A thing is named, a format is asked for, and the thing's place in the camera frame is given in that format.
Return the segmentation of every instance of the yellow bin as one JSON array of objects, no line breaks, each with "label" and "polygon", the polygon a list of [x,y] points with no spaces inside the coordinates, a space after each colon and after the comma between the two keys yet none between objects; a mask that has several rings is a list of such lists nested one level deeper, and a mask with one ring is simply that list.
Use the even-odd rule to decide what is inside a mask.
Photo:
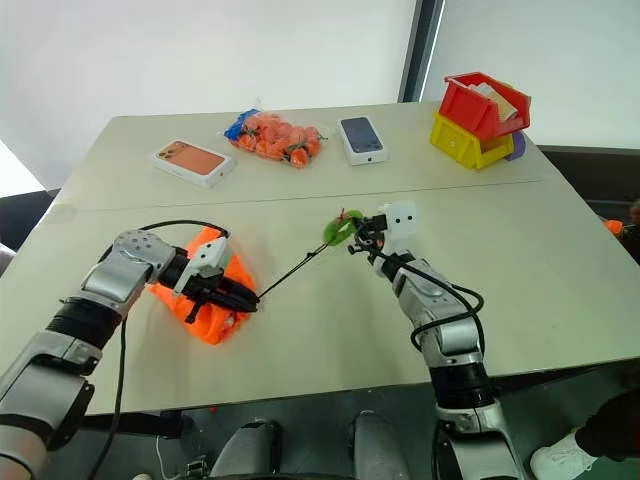
[{"label": "yellow bin", "polygon": [[434,113],[431,144],[467,168],[484,168],[513,153],[511,134],[481,141],[444,115]]}]

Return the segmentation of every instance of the plastic bag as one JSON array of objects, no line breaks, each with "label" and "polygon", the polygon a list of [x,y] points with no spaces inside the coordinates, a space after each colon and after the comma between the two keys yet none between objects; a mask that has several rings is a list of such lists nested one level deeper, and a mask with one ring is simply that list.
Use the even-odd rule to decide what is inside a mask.
[{"label": "plastic bag", "polygon": [[[187,245],[189,258],[195,254],[202,244],[211,242],[219,236],[220,232],[217,230],[204,228],[189,242],[189,245]],[[245,287],[255,288],[251,275],[249,275],[236,254],[231,257],[231,261],[229,265],[227,265],[224,273],[227,277],[240,282]],[[170,288],[163,287],[159,283],[147,288],[169,307],[191,335],[211,345],[216,345],[225,340],[240,328],[240,325],[251,315],[250,313],[233,312],[226,308],[207,303],[200,308],[200,311],[196,315],[195,322],[189,324],[185,322],[185,319],[193,308],[193,302],[191,300],[187,299],[184,295],[174,297]]]},{"label": "plastic bag", "polygon": [[291,125],[278,114],[256,109],[241,113],[224,136],[238,148],[296,168],[307,166],[326,140],[315,127]]}]

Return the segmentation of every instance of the orange phone image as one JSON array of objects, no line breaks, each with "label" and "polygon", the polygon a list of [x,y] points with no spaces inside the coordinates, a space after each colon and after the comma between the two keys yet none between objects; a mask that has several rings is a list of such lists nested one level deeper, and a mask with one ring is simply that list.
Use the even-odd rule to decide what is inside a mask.
[{"label": "orange phone image", "polygon": [[235,163],[228,155],[175,140],[153,155],[155,165],[179,177],[210,187],[230,172]]}]

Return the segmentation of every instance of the red bin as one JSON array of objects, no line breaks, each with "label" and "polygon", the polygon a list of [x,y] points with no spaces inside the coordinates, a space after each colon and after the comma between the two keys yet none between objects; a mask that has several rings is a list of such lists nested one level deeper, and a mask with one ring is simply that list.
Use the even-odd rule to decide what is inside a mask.
[{"label": "red bin", "polygon": [[[531,98],[484,73],[466,73],[445,77],[449,83],[440,105],[440,114],[454,121],[480,140],[489,140],[529,126]],[[498,104],[469,88],[489,84],[518,111],[515,117],[500,121]]]}]

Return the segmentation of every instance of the orange cloth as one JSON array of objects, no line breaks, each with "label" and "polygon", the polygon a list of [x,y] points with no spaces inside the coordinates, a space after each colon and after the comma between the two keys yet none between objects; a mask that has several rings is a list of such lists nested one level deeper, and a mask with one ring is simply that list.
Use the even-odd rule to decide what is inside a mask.
[{"label": "orange cloth", "polygon": [[617,238],[622,236],[622,233],[624,232],[624,223],[620,220],[607,220],[604,224]]},{"label": "orange cloth", "polygon": [[[212,228],[203,228],[202,231],[187,245],[189,258],[203,243],[211,242],[220,236],[220,232]],[[231,257],[229,265],[225,269],[225,276],[235,280],[245,287],[254,289],[253,279],[247,273],[237,255]],[[189,324],[184,320],[193,307],[193,302],[184,295],[174,297],[169,288],[155,284],[149,287],[149,291],[167,304],[169,309],[182,321],[187,331],[200,340],[215,345],[231,335],[240,325],[249,318],[249,313],[240,313],[218,307],[210,303],[203,305],[196,315],[195,322]]]}]

